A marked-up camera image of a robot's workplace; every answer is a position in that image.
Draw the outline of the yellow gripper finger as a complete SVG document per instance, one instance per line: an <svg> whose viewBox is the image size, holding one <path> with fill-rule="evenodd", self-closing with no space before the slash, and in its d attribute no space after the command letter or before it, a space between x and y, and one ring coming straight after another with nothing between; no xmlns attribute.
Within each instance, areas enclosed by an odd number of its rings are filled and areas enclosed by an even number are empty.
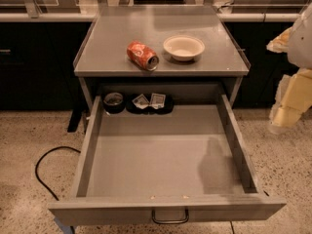
<svg viewBox="0 0 312 234"><path fill-rule="evenodd" d="M292 128L312 106L312 70L300 68L295 75L284 75L269 115L269 131L281 134Z"/></svg>
<svg viewBox="0 0 312 234"><path fill-rule="evenodd" d="M289 49L291 28L284 30L280 35L271 40L266 49L273 53L286 53Z"/></svg>

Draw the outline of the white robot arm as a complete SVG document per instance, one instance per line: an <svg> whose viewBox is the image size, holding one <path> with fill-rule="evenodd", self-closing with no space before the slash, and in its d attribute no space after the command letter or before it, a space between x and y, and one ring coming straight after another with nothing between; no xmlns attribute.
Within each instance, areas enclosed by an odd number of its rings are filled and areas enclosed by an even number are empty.
<svg viewBox="0 0 312 234"><path fill-rule="evenodd" d="M278 85L269 119L269 131L281 134L293 127L312 106L312 4L267 45L275 53L286 53L298 67L295 75L284 75Z"/></svg>

